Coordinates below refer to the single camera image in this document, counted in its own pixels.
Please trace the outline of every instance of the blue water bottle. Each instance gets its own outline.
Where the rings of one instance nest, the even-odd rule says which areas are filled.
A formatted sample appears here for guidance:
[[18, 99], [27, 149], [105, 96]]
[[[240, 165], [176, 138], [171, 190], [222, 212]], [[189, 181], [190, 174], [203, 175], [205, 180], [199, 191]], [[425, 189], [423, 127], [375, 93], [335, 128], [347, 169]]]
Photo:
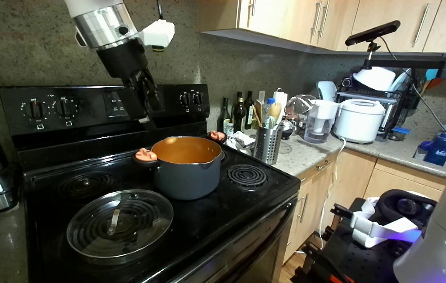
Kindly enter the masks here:
[[424, 161], [443, 166], [446, 161], [446, 133], [437, 134]]

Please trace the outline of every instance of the utensil holder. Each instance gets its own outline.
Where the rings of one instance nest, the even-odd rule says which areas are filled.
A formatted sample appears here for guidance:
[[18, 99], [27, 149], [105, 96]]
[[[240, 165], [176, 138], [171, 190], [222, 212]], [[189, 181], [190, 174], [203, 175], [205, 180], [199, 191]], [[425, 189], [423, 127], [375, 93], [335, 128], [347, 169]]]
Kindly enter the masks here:
[[258, 127], [253, 157], [268, 165], [275, 164], [279, 155], [281, 136], [282, 127], [276, 130]]

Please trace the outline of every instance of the pot handle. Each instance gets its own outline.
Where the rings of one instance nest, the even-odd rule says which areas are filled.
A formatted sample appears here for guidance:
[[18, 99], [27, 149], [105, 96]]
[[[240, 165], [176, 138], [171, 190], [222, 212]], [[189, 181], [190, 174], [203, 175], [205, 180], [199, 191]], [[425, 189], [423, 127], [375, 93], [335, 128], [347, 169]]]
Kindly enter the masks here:
[[220, 145], [225, 143], [228, 139], [227, 134], [219, 131], [210, 131], [207, 133], [207, 138]]
[[154, 168], [159, 166], [159, 161], [157, 155], [145, 148], [140, 149], [134, 155], [132, 155], [132, 160], [142, 167]]

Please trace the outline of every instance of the granite countertop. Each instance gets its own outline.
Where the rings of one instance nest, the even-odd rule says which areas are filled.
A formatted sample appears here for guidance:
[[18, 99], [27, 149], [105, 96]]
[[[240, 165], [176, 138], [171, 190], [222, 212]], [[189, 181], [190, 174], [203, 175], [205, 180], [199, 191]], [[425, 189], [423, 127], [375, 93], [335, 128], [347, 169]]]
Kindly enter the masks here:
[[[370, 145], [347, 143], [346, 148], [446, 178], [446, 167], [412, 159], [419, 142], [418, 139], [408, 138], [400, 142], [376, 141]], [[289, 140], [281, 140], [279, 156], [274, 167], [297, 176], [330, 154], [338, 152], [341, 147], [342, 142], [333, 136], [321, 144], [307, 143], [299, 136], [292, 136]], [[20, 204], [10, 211], [0, 213], [0, 282], [27, 281], [24, 208]]]

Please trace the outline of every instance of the stove knob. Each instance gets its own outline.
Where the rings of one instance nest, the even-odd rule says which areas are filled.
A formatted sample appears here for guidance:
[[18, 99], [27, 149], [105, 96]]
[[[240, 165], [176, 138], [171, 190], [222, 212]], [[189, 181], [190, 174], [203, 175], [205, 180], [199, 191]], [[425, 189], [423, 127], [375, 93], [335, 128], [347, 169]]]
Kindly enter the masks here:
[[183, 104], [186, 107], [190, 106], [190, 99], [187, 93], [183, 93], [181, 95], [181, 104]]
[[57, 104], [57, 112], [61, 116], [70, 117], [73, 114], [71, 102], [66, 98], [62, 98]]
[[29, 115], [34, 119], [42, 118], [45, 115], [45, 113], [43, 111], [43, 105], [41, 105], [41, 102], [39, 102], [38, 100], [31, 101], [31, 104], [27, 109], [27, 115]]
[[195, 104], [201, 105], [202, 104], [202, 94], [200, 92], [195, 93], [193, 95], [193, 101], [195, 102]]

